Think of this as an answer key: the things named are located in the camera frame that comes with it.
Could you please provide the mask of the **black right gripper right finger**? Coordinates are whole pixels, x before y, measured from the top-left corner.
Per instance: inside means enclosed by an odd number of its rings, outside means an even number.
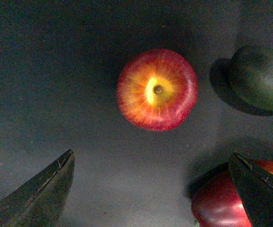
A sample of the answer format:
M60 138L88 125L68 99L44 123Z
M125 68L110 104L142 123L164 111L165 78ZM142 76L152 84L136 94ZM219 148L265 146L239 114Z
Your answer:
M237 152L229 170L251 226L273 227L273 174Z

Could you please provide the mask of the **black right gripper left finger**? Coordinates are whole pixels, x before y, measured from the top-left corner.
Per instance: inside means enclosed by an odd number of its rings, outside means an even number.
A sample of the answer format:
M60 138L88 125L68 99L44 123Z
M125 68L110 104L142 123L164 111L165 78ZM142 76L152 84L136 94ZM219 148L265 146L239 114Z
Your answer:
M56 226L74 178L68 150L6 198L0 200L0 227Z

